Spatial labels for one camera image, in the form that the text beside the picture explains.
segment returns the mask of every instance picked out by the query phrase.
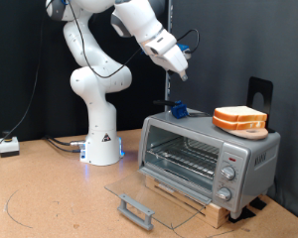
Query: logo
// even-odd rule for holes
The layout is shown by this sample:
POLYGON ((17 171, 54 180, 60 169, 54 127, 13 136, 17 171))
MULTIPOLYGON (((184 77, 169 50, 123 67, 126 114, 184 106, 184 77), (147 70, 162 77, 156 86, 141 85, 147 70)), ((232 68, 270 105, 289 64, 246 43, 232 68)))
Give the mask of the logo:
POLYGON ((111 141, 110 137, 108 136, 108 134, 106 133, 106 135, 103 137, 101 142, 107 142, 107 141, 111 141))
POLYGON ((266 152, 255 159, 255 166, 258 166, 265 161, 266 161, 266 152))

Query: black cable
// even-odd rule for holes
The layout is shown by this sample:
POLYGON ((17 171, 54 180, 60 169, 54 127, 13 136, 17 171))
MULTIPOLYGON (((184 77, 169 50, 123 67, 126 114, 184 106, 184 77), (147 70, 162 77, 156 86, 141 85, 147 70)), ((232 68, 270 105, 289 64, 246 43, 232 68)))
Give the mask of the black cable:
POLYGON ((57 139, 55 139, 55 138, 53 138, 49 135, 45 135, 44 139, 50 139, 50 140, 52 140, 52 141, 54 141, 54 142, 56 142, 60 145, 63 145, 63 146, 70 146, 71 145, 71 143, 59 141, 59 140, 57 140, 57 139))
POLYGON ((71 153, 80 153, 80 150, 72 150, 72 151, 70 151, 70 150, 66 150, 66 149, 63 149, 63 148, 57 146, 57 145, 54 144, 52 141, 50 141, 48 138, 46 138, 46 140, 47 140, 48 142, 50 142, 52 145, 54 145, 56 148, 60 149, 61 151, 71 152, 71 153))
POLYGON ((118 70, 116 70, 114 73, 110 74, 109 76, 101 76, 101 75, 99 75, 99 74, 98 74, 98 73, 91 67, 91 65, 90 65, 90 63, 89 63, 89 61, 88 61, 88 59, 87 59, 87 57, 86 57, 85 46, 84 46, 84 41, 83 41, 82 33, 81 33, 80 27, 79 27, 79 25, 78 25, 77 18, 76 18, 75 12, 74 12, 74 10, 73 10, 71 1, 69 1, 69 5, 70 5, 70 7, 71 7, 71 10, 72 10, 72 13, 73 13, 73 16, 74 16, 74 19, 75 19, 75 22, 76 22, 76 25, 77 25, 77 28, 78 28, 80 37, 81 37, 83 56, 84 56, 84 58, 85 58, 85 60, 86 60, 86 62, 87 62, 87 64, 88 64, 88 67, 90 68, 90 70, 93 71, 97 76, 102 77, 102 78, 109 78, 109 77, 112 77, 114 74, 116 74, 117 72, 119 72, 122 68, 124 68, 124 67, 125 67, 125 66, 126 66, 126 65, 127 65, 133 58, 134 58, 134 56, 136 56, 136 54, 137 54, 138 52, 140 52, 141 48, 139 48, 139 49, 138 49, 138 50, 131 56, 131 58, 129 58, 129 60, 128 60, 125 64, 122 65, 122 67, 120 67, 118 70))
POLYGON ((197 33, 198 39, 197 39, 197 44, 196 44, 195 48, 193 50, 191 50, 191 51, 187 51, 187 53, 189 53, 189 54, 192 54, 194 51, 196 51, 197 48, 198 48, 198 46, 199 46, 199 44, 200 44, 200 33, 199 33, 199 31, 197 29, 191 29, 185 35, 183 35, 181 38, 177 39, 177 41, 179 42, 182 39, 184 39, 185 37, 187 37, 189 33, 192 33, 192 32, 196 32, 197 33))
POLYGON ((17 127, 23 122, 23 120, 25 119, 25 117, 27 116, 28 112, 29 112, 29 109, 30 109, 30 106, 32 104, 32 101, 33 101, 33 97, 34 97, 34 93, 36 91, 36 87, 37 87, 37 82, 38 82, 38 74, 39 74, 39 69, 40 69, 40 65, 41 65, 41 54, 42 54, 42 43, 43 43, 43 27, 44 27, 44 20, 45 20, 45 16, 46 16, 46 13, 44 13, 43 15, 43 18, 42 18, 42 23, 41 23, 41 34, 40 34, 40 49, 39 49, 39 62, 38 62, 38 66, 37 66, 37 71, 36 71, 36 80, 34 82, 34 86, 33 86, 33 91, 32 91, 32 95, 31 95, 31 99, 30 99, 30 102, 29 102, 29 105, 27 107, 27 110, 26 112, 24 113, 22 119, 20 120, 20 122, 1 140, 0 142, 0 145, 1 143, 4 141, 4 139, 6 139, 8 136, 11 135, 11 133, 17 129, 17 127))

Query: blue object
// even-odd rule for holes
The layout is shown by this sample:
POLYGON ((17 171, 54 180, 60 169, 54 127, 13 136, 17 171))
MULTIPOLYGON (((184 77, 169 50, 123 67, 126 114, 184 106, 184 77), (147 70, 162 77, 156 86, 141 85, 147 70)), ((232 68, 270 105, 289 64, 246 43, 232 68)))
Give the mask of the blue object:
POLYGON ((171 107, 172 115, 175 118, 180 119, 189 115, 187 111, 187 105, 183 104, 181 100, 176 101, 176 105, 171 107))
POLYGON ((185 51, 189 48, 189 46, 187 46, 187 45, 182 45, 182 44, 179 44, 179 43, 177 45, 180 48, 181 52, 183 52, 183 51, 185 51))
POLYGON ((69 3, 67 3, 67 0, 61 0, 63 2, 64 5, 69 5, 69 3))

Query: oven rack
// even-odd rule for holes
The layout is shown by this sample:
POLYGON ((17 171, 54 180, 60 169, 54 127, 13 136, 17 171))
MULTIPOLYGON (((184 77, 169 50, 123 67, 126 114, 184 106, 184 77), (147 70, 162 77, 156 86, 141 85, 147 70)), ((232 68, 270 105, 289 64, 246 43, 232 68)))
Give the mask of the oven rack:
POLYGON ((147 152, 203 177, 213 179, 220 149, 188 138, 179 138, 147 152))

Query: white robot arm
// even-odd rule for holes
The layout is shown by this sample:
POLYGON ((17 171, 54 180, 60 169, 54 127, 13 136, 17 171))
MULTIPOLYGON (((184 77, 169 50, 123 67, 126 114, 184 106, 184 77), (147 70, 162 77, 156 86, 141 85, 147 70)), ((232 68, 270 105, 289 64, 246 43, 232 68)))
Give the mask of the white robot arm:
POLYGON ((155 15, 155 12, 164 8, 164 1, 116 0, 114 6, 111 25, 116 32, 121 37, 128 36, 128 33, 134 36, 153 62, 187 80, 187 60, 176 45, 175 37, 163 28, 155 15))
MULTIPOLYGON (((46 3, 53 20, 67 21, 64 35, 76 62, 82 66, 71 76, 72 89, 84 100, 88 110, 89 129, 80 160, 97 166, 114 164, 121 156, 116 109, 106 101, 105 93, 123 90, 131 84, 129 68, 110 58, 88 28, 93 13, 101 13, 114 3, 115 0, 47 0, 46 3)), ((186 80, 187 61, 176 46, 176 39, 157 21, 148 0, 116 0, 115 8, 116 21, 112 20, 112 25, 118 34, 124 31, 129 37, 135 36, 153 62, 186 80)))

